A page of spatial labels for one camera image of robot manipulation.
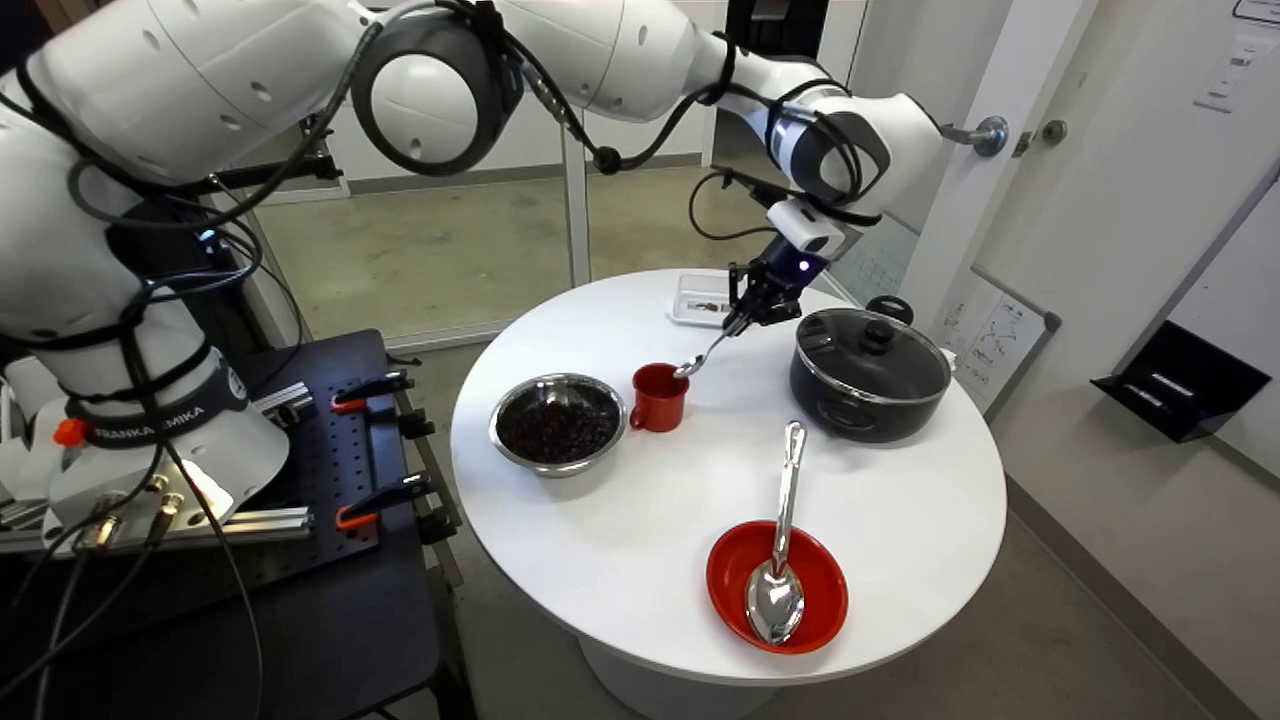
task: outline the round white table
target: round white table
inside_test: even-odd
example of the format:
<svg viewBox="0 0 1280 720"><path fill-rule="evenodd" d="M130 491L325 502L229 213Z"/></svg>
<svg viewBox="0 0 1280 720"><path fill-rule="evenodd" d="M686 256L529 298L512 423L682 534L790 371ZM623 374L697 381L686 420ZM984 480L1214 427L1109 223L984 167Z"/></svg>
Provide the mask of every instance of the round white table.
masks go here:
<svg viewBox="0 0 1280 720"><path fill-rule="evenodd" d="M851 445L803 420L790 388L797 324L721 345L677 431L623 431L589 470L542 480L506 461L489 420L542 371L589 371L633 409L633 371L691 360L716 327L667 318L682 272L573 289L501 332L453 416L467 523L543 610L641 669L716 687L792 687L885 664L941 632L988 579L1005 534L1005 467L976 402L952 382L925 431ZM803 308L839 304L809 291ZM797 527L839 561L849 618L812 654L738 640L704 590L721 530L775 517L786 423L803 420Z"/></svg>

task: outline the dark bowl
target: dark bowl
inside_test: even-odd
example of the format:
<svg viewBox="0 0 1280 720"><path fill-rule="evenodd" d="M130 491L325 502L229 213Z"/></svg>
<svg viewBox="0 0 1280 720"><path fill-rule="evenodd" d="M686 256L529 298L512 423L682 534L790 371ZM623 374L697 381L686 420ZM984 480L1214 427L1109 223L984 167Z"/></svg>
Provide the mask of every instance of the dark bowl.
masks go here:
<svg viewBox="0 0 1280 720"><path fill-rule="evenodd" d="M489 436L542 475L573 475L623 436L623 402L596 374L536 374L498 402Z"/></svg>

